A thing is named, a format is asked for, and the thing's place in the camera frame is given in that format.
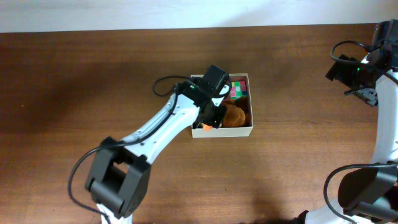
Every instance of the white box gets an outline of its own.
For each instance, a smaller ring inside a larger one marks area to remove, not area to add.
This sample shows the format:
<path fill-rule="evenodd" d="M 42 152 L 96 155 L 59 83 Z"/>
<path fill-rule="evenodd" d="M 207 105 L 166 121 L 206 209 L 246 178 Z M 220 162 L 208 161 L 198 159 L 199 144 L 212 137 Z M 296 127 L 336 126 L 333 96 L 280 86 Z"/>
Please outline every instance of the white box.
<path fill-rule="evenodd" d="M 249 84 L 249 75 L 242 74 L 229 74 L 232 82 L 235 81 L 245 81 L 246 89 L 248 91 L 248 103 L 249 103 L 249 112 L 250 112 L 250 126 L 242 127 L 242 128 L 218 128 L 211 129 L 209 131 L 205 131 L 202 128 L 192 128 L 192 137 L 193 138 L 220 138 L 220 137 L 248 137 L 253 130 L 253 111 L 251 106 L 251 94 L 250 94 L 250 84 Z M 203 75 L 191 75 L 191 77 L 202 77 Z"/>

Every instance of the open box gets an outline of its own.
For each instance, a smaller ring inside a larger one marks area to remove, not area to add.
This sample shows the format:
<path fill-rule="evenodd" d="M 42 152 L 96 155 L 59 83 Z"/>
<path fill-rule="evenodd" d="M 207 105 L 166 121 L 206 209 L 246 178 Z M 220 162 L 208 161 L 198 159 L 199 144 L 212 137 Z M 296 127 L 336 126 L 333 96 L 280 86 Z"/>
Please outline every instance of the open box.
<path fill-rule="evenodd" d="M 191 75 L 191 77 L 202 77 L 203 75 Z M 253 130 L 253 112 L 251 107 L 251 95 L 250 95 L 250 85 L 249 85 L 249 75 L 248 74 L 229 74 L 232 82 L 245 81 L 246 91 L 248 93 L 248 108 L 250 114 L 249 126 L 240 128 L 218 128 L 205 131 L 203 128 L 192 127 L 192 137 L 193 138 L 220 138 L 220 137 L 248 137 L 251 130 Z"/>

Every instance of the wood grain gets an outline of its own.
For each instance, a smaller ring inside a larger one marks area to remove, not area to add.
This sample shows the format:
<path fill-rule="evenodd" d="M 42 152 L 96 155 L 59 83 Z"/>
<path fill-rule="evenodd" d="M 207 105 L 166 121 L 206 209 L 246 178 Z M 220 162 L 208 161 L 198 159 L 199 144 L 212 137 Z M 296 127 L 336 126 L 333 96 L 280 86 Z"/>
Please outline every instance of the wood grain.
<path fill-rule="evenodd" d="M 155 161 L 134 222 L 251 223 L 323 206 L 326 176 L 369 162 L 377 127 L 377 108 L 344 97 L 343 84 L 325 78 L 330 48 L 345 39 L 370 43 L 373 27 L 0 34 L 1 222 L 99 223 L 68 199 L 76 160 L 155 115 L 167 101 L 151 92 L 156 78 L 201 74 L 212 63 L 249 74 L 254 129 L 235 139 L 182 131 Z M 94 206 L 83 188 L 91 161 L 73 190 Z"/>

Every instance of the white background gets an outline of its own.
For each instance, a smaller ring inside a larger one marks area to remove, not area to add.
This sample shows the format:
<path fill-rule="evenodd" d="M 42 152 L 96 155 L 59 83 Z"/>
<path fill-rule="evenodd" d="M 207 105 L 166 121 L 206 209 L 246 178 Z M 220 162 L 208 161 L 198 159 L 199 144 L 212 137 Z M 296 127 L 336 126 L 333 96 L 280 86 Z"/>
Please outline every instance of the white background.
<path fill-rule="evenodd" d="M 345 24 L 398 19 L 398 0 L 0 0 L 0 32 Z"/>

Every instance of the colorful cube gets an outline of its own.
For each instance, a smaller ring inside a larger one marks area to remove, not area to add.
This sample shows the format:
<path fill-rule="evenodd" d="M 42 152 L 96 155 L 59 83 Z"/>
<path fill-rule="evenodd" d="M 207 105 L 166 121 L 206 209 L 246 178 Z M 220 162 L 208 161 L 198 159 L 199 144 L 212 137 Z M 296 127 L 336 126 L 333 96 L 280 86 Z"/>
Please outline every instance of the colorful cube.
<path fill-rule="evenodd" d="M 231 93 L 229 94 L 231 101 L 235 101 L 240 97 L 247 96 L 248 92 L 246 89 L 245 81 L 232 82 Z"/>

